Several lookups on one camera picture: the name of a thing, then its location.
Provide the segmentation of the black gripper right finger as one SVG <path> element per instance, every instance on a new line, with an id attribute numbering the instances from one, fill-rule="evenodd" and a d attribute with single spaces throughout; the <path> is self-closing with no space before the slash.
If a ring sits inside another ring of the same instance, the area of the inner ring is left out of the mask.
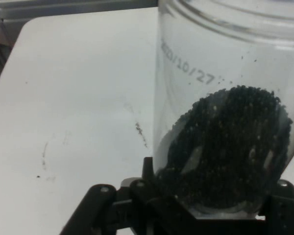
<path id="1" fill-rule="evenodd" d="M 294 186 L 279 180 L 259 214 L 265 217 L 264 235 L 294 235 Z"/>

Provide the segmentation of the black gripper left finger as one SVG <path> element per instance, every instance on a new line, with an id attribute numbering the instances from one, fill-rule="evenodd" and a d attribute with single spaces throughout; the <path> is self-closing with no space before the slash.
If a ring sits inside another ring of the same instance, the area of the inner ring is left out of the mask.
<path id="1" fill-rule="evenodd" d="M 148 203 L 158 196 L 151 184 L 152 158 L 145 157 L 141 178 L 128 178 L 119 189 L 89 188 L 61 231 L 62 235 L 115 235 L 130 228 L 135 235 L 160 235 L 162 227 Z"/>

